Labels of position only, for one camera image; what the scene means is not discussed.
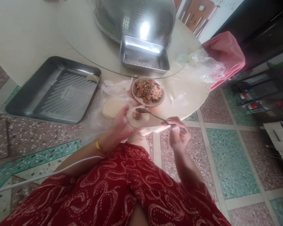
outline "dumpling wrapper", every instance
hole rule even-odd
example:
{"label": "dumpling wrapper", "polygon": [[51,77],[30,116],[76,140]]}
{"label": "dumpling wrapper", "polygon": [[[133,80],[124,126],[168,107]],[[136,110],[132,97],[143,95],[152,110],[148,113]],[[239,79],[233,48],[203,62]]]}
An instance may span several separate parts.
{"label": "dumpling wrapper", "polygon": [[114,119],[117,113],[125,107],[126,103],[121,99],[110,99],[103,106],[102,114],[105,118]]}
{"label": "dumpling wrapper", "polygon": [[86,80],[88,80],[88,81],[98,82],[99,77],[98,77],[98,76],[96,76],[96,75],[88,75],[88,76],[87,76],[87,78],[86,78]]}
{"label": "dumpling wrapper", "polygon": [[136,128],[140,128],[142,127],[147,121],[149,121],[150,118],[150,114],[148,113],[142,113],[141,118],[139,120],[136,120],[133,116],[133,113],[136,112],[135,109],[136,108],[144,108],[143,106],[138,106],[138,107],[134,107],[131,108],[130,110],[127,111],[127,117],[128,117],[128,121],[129,123]]}

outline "stainless steel colander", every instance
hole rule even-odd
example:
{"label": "stainless steel colander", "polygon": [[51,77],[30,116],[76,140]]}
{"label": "stainless steel colander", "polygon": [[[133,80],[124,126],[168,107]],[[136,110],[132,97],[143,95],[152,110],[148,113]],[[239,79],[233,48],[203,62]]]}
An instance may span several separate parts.
{"label": "stainless steel colander", "polygon": [[173,0],[95,0],[99,29],[120,43],[123,35],[167,47],[175,23]]}

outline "plastic bag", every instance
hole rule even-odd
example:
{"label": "plastic bag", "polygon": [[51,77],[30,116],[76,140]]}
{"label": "plastic bag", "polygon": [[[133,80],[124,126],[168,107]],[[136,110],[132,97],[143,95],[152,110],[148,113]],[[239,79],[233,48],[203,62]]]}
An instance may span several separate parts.
{"label": "plastic bag", "polygon": [[128,103],[130,108],[137,105],[135,100],[128,95],[132,81],[133,78],[129,81],[122,81],[116,84],[111,81],[104,81],[104,85],[102,85],[96,93],[92,105],[83,120],[82,124],[84,128],[79,137],[82,141],[82,145],[87,145],[94,141],[99,134],[107,131],[111,127],[113,120],[105,118],[102,114],[104,104],[110,99],[121,99]]}
{"label": "plastic bag", "polygon": [[199,49],[188,56],[187,66],[205,83],[216,83],[224,77],[225,66],[208,56],[204,49]]}

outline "white bowl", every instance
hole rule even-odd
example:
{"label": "white bowl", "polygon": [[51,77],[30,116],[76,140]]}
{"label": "white bowl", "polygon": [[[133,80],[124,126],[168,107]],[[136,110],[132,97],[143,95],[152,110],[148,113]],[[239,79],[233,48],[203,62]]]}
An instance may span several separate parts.
{"label": "white bowl", "polygon": [[[134,95],[134,90],[136,89],[136,85],[135,85],[135,82],[136,81],[139,81],[139,80],[151,80],[151,81],[155,81],[158,85],[160,85],[160,89],[161,89],[161,97],[159,99],[159,101],[153,103],[153,102],[150,102],[149,104],[146,104],[142,98],[139,98],[137,96]],[[162,85],[156,81],[155,79],[153,78],[149,78],[149,77],[140,77],[140,78],[137,78],[135,81],[133,81],[132,85],[131,85],[131,93],[132,95],[134,96],[134,98],[140,103],[140,104],[143,104],[145,105],[146,107],[157,107],[158,105],[160,105],[163,101],[164,101],[164,88],[162,87]]]}

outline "terrazzo floor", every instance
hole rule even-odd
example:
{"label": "terrazzo floor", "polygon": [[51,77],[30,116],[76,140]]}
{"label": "terrazzo floor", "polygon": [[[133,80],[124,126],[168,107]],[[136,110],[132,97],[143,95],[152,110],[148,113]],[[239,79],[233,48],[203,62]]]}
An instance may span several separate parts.
{"label": "terrazzo floor", "polygon": [[[19,87],[0,67],[0,187],[48,174],[81,146],[81,124],[67,126],[11,117],[6,103]],[[250,115],[228,89],[211,92],[187,117],[188,153],[218,208],[233,226],[283,226],[283,178]],[[147,135],[153,162],[179,181],[170,130]],[[44,181],[0,193],[0,222]]]}

